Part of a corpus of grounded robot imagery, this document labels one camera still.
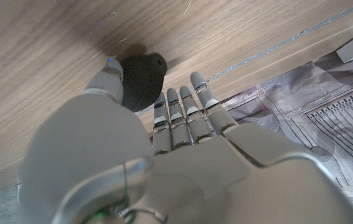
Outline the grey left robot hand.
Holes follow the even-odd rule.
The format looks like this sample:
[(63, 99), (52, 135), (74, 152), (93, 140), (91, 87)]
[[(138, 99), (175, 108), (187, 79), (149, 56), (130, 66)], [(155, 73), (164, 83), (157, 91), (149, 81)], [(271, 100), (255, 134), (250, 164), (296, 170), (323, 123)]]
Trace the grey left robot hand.
[(126, 106), (126, 66), (109, 59), (41, 124), (24, 159), (23, 223), (353, 223), (331, 173), (281, 134), (238, 124), (201, 75), (189, 95), (156, 93), (158, 54), (133, 57), (131, 86), (154, 106), (154, 136)]

